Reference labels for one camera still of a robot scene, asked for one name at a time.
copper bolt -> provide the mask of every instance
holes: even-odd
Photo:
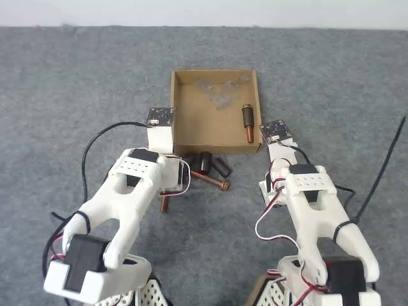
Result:
[[[247,130],[248,143],[254,142],[254,109],[250,104],[244,104],[242,107],[242,119],[244,128]]]
[[[253,143],[254,142],[254,127],[253,126],[247,126],[247,140],[248,143]]]
[[[163,196],[163,197],[161,198],[161,206],[160,206],[160,211],[161,211],[161,212],[167,212],[167,209],[168,209],[168,200],[169,200],[169,197],[168,197],[168,196]]]
[[[230,183],[227,180],[220,181],[220,180],[216,180],[215,178],[209,177],[209,176],[204,175],[204,174],[200,174],[200,173],[195,172],[195,171],[190,171],[190,172],[191,172],[192,176],[194,176],[194,177],[196,177],[198,179],[202,179],[205,182],[208,182],[208,183],[213,184],[213,185],[217,185],[219,187],[219,189],[221,189],[222,191],[228,190],[228,188],[230,188]]]

circuit board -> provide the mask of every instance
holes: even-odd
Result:
[[[175,109],[170,107],[151,108],[147,116],[148,126],[171,126],[174,120]]]
[[[266,143],[269,145],[277,141],[292,138],[288,126],[282,119],[264,123],[260,125],[259,129],[261,130]]]

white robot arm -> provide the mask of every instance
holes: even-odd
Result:
[[[45,291],[95,304],[109,296],[141,289],[152,271],[142,257],[128,254],[140,221],[159,190],[175,189],[180,160],[145,149],[127,149],[103,185],[79,211],[91,229],[109,219],[120,222],[110,243],[87,234],[87,219],[75,214],[62,238],[63,262],[52,261]]]
[[[276,285],[270,286],[271,292],[284,297],[278,305],[380,306],[378,293],[366,287],[379,278],[378,262],[337,198],[325,168],[297,163],[293,149],[297,144],[282,120],[264,124],[261,131],[271,166],[259,187],[267,207],[288,206],[297,234],[298,255],[282,258],[273,272],[284,287],[280,292]],[[334,239],[351,257],[322,258],[317,247],[320,237]]]

cardboard box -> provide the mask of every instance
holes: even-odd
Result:
[[[254,109],[254,143],[247,142],[242,106]],[[256,153],[262,144],[256,73],[248,69],[180,69],[171,74],[175,153]]]

perforated plate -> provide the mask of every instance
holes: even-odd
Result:
[[[166,298],[155,279],[149,279],[142,291],[141,306],[168,306]]]
[[[125,295],[114,295],[105,298],[103,301],[96,303],[95,306],[128,306],[132,302],[133,292],[134,291],[129,291]]]
[[[256,306],[284,306],[285,296],[278,283],[268,281]]]
[[[157,167],[156,163],[144,161],[133,157],[125,157],[122,162],[113,169],[113,173],[122,173],[132,175],[134,177],[150,177],[150,173],[154,172]]]
[[[128,306],[133,300],[134,291],[129,291],[126,295],[114,295],[100,301],[95,306]],[[168,306],[166,298],[160,290],[160,285],[155,279],[149,279],[143,288],[140,297],[140,306]]]
[[[329,193],[335,193],[336,187],[327,173],[310,174],[289,174],[286,178],[288,190],[293,194],[300,191],[327,190]]]

